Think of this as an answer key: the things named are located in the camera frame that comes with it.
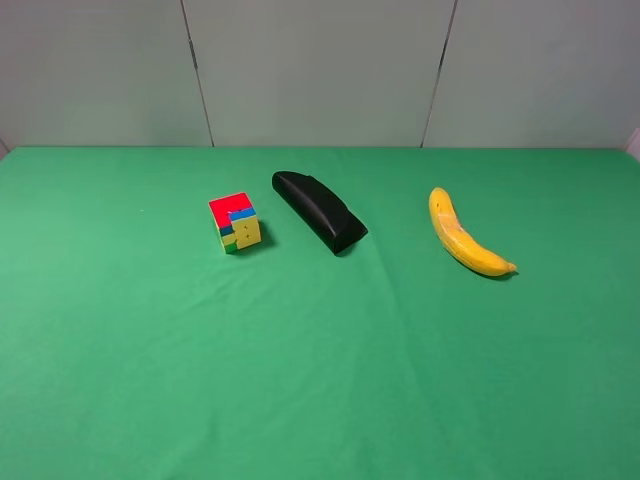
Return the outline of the yellow banana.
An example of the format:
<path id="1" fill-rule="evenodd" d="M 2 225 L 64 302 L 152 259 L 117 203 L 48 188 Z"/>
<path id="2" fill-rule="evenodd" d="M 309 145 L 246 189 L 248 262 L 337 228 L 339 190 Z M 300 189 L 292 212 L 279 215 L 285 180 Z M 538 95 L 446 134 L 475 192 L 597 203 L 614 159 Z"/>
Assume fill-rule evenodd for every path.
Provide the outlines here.
<path id="1" fill-rule="evenodd" d="M 515 264 L 484 248 L 462 227 L 446 190 L 434 188 L 428 199 L 432 225 L 443 247 L 470 270 L 488 277 L 517 271 Z"/>

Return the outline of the black glasses case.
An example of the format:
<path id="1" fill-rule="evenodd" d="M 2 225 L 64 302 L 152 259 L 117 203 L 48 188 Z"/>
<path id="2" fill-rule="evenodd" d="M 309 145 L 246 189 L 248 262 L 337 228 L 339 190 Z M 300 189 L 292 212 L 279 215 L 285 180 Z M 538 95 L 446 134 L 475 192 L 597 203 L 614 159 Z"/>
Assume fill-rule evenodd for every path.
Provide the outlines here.
<path id="1" fill-rule="evenodd" d="M 346 204 L 311 175 L 277 171 L 272 175 L 272 187 L 334 255 L 368 233 L 367 227 Z"/>

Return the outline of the colourful puzzle cube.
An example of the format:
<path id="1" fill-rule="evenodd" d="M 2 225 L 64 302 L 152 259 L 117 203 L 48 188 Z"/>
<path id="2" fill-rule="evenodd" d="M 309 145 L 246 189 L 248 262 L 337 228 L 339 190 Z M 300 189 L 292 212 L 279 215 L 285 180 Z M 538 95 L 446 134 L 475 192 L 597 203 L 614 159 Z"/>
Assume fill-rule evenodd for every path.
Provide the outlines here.
<path id="1" fill-rule="evenodd" d="M 259 219 L 245 192 L 211 200 L 209 209 L 226 254 L 261 242 Z"/>

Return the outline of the green table cloth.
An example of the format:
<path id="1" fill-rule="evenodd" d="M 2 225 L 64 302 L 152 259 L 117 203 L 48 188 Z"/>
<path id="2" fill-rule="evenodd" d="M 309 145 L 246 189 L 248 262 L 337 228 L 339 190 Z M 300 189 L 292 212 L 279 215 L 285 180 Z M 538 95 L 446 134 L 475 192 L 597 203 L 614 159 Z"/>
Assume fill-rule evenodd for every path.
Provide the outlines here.
<path id="1" fill-rule="evenodd" d="M 273 189 L 367 227 L 334 255 Z M 431 191 L 517 267 L 457 261 Z M 261 242 L 226 254 L 211 200 Z M 27 148 L 1 163 L 5 479 L 635 479 L 616 150 Z"/>

